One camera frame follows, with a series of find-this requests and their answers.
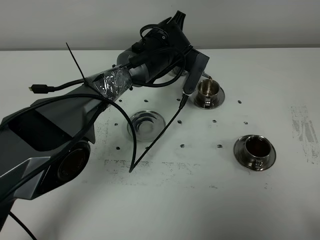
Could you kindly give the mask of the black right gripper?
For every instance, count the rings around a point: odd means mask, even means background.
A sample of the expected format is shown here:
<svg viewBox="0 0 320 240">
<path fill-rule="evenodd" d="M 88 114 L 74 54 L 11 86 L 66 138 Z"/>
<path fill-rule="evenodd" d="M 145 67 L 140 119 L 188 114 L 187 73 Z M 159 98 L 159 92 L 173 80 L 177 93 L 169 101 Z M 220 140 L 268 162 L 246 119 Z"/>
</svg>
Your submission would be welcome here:
<svg viewBox="0 0 320 240">
<path fill-rule="evenodd" d="M 161 21 L 158 26 L 167 33 L 169 46 L 177 48 L 185 54 L 186 66 L 184 70 L 190 73 L 194 61 L 199 57 L 206 60 L 201 67 L 202 75 L 206 75 L 205 68 L 210 58 L 194 49 L 183 33 L 185 17 L 186 14 L 178 10 L 173 17 Z"/>
</svg>

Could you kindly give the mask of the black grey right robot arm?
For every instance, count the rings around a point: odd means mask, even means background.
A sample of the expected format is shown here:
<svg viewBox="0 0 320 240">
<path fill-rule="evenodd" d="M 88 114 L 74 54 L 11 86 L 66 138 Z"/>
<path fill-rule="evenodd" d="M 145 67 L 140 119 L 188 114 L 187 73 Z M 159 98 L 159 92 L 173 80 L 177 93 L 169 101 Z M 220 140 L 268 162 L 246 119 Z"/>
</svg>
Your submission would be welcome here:
<svg viewBox="0 0 320 240">
<path fill-rule="evenodd" d="M 73 180 L 86 166 L 94 123 L 109 106 L 133 87 L 163 88 L 157 80 L 174 68 L 182 86 L 183 108 L 209 61 L 193 48 L 183 32 L 185 14 L 178 11 L 139 31 L 140 40 L 123 51 L 108 70 L 62 85 L 67 94 L 43 98 L 0 124 L 0 201 L 32 200 Z"/>
</svg>

